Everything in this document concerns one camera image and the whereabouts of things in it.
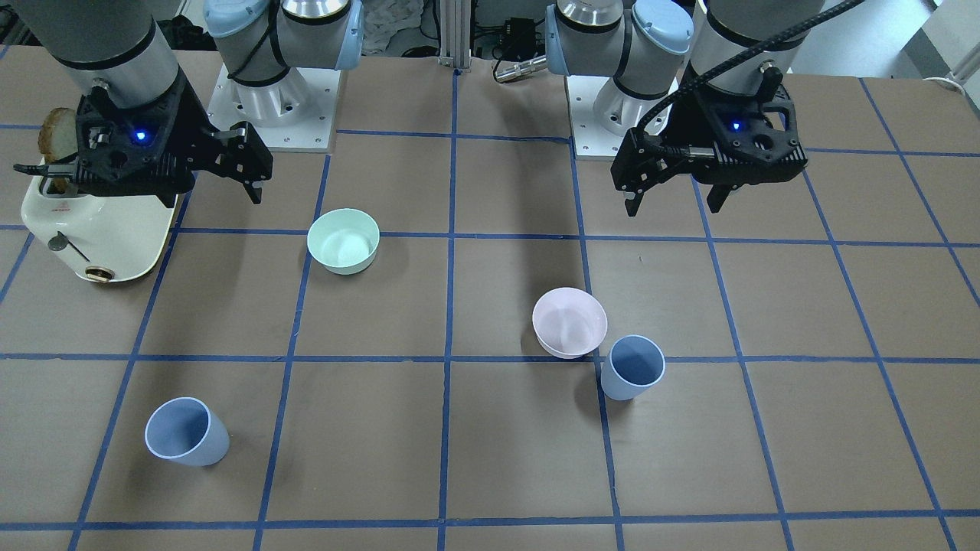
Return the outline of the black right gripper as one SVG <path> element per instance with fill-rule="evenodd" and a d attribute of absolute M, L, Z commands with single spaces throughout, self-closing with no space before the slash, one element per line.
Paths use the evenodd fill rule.
<path fill-rule="evenodd" d="M 196 171 L 239 182 L 252 204 L 263 199 L 273 154 L 251 122 L 214 128 L 185 72 L 153 101 L 122 108 L 96 83 L 76 111 L 76 152 L 44 164 L 15 164 L 32 177 L 67 179 L 95 197 L 155 196 L 167 208 L 192 191 Z"/>

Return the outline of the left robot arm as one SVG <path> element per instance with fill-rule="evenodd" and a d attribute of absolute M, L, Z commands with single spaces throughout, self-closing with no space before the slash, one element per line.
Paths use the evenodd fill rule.
<path fill-rule="evenodd" d="M 608 78 L 599 112 L 622 136 L 610 168 L 635 216 L 658 184 L 689 174 L 716 213 L 746 185 L 781 184 L 808 164 L 782 80 L 820 1 L 557 1 L 548 69 Z"/>

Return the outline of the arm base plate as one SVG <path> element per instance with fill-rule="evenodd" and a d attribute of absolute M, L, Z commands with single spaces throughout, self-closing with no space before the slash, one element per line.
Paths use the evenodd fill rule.
<path fill-rule="evenodd" d="M 329 153 L 343 77 L 339 70 L 294 67 L 278 83 L 248 87 L 222 66 L 207 114 L 221 130 L 252 123 L 270 151 Z"/>
<path fill-rule="evenodd" d="M 584 160 L 612 161 L 626 130 L 658 103 L 624 94 L 610 77 L 569 76 L 566 91 L 575 156 Z"/>

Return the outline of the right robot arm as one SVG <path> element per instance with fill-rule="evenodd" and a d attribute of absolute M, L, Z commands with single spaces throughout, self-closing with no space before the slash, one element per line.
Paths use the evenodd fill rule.
<path fill-rule="evenodd" d="M 73 152 L 32 177 L 62 178 L 94 197 L 192 191 L 196 171 L 240 182 L 252 203 L 272 177 L 257 122 L 297 115 L 300 70 L 350 70 L 363 48 L 361 1 L 207 1 L 207 32 L 223 58 L 240 119 L 218 128 L 164 31 L 141 1 L 14 1 L 15 14 L 83 91 Z"/>

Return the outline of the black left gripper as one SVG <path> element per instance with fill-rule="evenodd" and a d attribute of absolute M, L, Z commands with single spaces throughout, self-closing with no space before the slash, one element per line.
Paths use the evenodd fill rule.
<path fill-rule="evenodd" d="M 665 143 L 643 129 L 627 130 L 610 174 L 624 195 L 628 217 L 637 215 L 647 191 L 673 177 L 675 154 L 668 146 L 714 154 L 689 164 L 697 181 L 711 185 L 706 203 L 713 214 L 742 185 L 779 184 L 804 171 L 809 158 L 799 138 L 795 105 L 782 83 L 784 73 L 766 67 L 757 76 L 762 81 L 746 95 L 705 83 L 679 99 L 659 133 Z"/>

